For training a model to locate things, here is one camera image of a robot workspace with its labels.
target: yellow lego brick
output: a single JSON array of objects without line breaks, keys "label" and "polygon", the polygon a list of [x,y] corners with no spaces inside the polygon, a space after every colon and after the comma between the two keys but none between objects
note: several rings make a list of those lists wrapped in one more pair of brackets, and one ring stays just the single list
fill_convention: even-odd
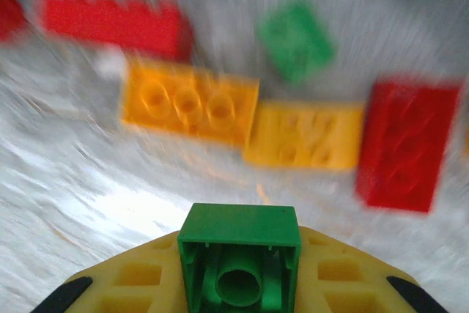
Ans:
[{"label": "yellow lego brick", "polygon": [[243,147],[251,133],[259,81],[169,62],[128,62],[122,120]]},{"label": "yellow lego brick", "polygon": [[364,104],[259,104],[243,158],[260,166],[348,170],[357,166]]},{"label": "yellow lego brick", "polygon": [[[67,313],[188,313],[177,234],[131,249],[72,276],[92,284]],[[388,276],[414,284],[408,274],[306,227],[295,313],[414,313],[387,282]]]}]

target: green lego brick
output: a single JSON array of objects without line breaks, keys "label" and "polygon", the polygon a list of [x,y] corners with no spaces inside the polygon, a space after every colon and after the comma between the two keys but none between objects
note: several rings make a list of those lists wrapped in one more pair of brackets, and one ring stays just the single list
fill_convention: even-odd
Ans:
[{"label": "green lego brick", "polygon": [[290,82],[299,82],[327,66],[336,49],[303,0],[287,2],[267,14],[257,27],[267,55]]},{"label": "green lego brick", "polygon": [[194,204],[177,242],[190,313],[293,313],[293,207]]}]

